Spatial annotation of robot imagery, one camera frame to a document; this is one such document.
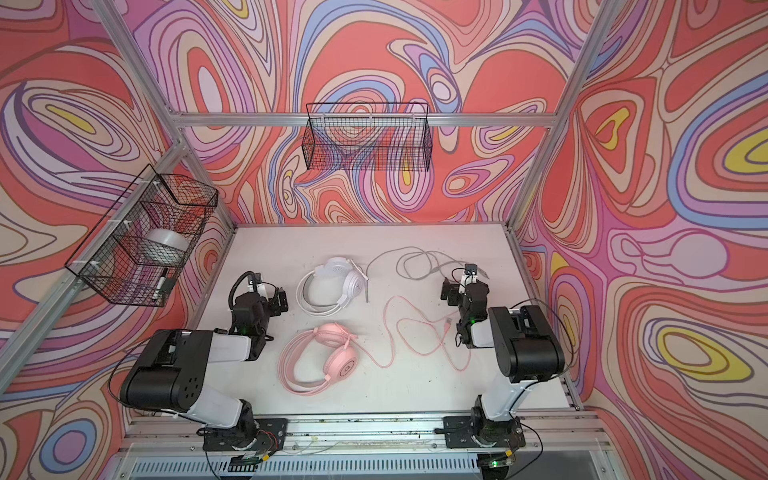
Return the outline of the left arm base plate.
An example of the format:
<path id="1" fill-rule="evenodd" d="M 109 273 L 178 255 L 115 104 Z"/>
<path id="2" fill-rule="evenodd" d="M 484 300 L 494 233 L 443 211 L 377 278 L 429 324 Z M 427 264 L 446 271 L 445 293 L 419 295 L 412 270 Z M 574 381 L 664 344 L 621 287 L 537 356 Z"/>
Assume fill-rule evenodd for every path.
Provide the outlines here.
<path id="1" fill-rule="evenodd" d="M 229 429 L 202 427 L 198 433 L 205 452 L 274 453 L 284 447 L 288 423 L 287 418 L 262 417 Z"/>

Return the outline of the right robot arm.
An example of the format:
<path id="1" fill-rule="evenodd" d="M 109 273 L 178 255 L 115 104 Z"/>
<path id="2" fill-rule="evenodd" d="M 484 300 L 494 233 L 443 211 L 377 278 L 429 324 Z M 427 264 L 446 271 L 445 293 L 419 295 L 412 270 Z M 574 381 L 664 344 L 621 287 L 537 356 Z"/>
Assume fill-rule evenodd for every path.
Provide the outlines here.
<path id="1" fill-rule="evenodd" d="M 443 281 L 440 298 L 459 311 L 455 343 L 489 349 L 499 374 L 477 396 L 466 417 L 448 416 L 436 430 L 450 449 L 507 448 L 525 445 L 517 411 L 532 390 L 566 370 L 563 348 L 541 308 L 526 301 L 490 307 L 489 286 L 479 280 Z"/>

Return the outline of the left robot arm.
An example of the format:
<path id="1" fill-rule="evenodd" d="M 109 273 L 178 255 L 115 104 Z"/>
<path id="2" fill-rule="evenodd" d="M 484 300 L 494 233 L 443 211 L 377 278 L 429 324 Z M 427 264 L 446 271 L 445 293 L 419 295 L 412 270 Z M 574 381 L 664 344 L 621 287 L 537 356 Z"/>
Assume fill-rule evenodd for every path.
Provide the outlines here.
<path id="1" fill-rule="evenodd" d="M 284 446 L 285 419 L 258 420 L 251 403 L 206 382 L 208 367 L 251 363 L 274 340 L 269 321 L 289 310 L 285 290 L 246 271 L 227 297 L 227 329 L 159 330 L 120 385 L 125 407 L 178 416 L 199 425 L 203 451 L 253 452 L 266 458 Z"/>

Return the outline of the pink cat-ear headphones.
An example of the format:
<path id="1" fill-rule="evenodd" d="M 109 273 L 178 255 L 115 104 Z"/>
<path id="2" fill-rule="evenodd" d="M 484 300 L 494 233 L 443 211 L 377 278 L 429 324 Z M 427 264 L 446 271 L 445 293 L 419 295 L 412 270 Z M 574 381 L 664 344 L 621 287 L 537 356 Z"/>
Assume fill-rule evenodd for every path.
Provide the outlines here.
<path id="1" fill-rule="evenodd" d="M 355 347 L 357 336 L 338 323 L 326 323 L 303 331 L 283 348 L 277 367 L 277 377 L 283 388 L 298 396 L 318 395 L 334 384 L 346 380 L 356 369 L 359 355 Z M 296 367 L 305 351 L 313 344 L 326 349 L 326 356 L 312 357 L 321 377 L 318 380 L 302 380 L 296 375 Z"/>

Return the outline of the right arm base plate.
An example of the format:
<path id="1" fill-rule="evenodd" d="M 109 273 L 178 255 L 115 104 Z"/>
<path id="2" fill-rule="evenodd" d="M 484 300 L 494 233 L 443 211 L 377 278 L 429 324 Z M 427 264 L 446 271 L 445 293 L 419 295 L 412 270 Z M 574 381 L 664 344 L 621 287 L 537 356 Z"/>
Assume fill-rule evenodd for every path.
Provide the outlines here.
<path id="1" fill-rule="evenodd" d="M 505 448 L 515 451 L 526 446 L 518 418 L 501 422 L 472 416 L 447 416 L 434 430 L 442 435 L 449 449 Z"/>

